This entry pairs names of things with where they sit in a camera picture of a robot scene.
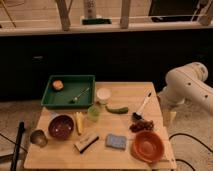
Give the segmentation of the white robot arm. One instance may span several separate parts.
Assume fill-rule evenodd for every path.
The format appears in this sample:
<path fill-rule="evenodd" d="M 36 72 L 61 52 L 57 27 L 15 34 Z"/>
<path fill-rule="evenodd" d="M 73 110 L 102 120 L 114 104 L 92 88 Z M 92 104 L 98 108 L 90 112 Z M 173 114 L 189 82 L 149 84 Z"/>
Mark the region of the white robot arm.
<path fill-rule="evenodd" d="M 213 87 L 205 84 L 207 67 L 200 62 L 192 62 L 170 70 L 166 76 L 166 86 L 160 92 L 161 105 L 173 108 L 190 100 L 213 116 Z"/>

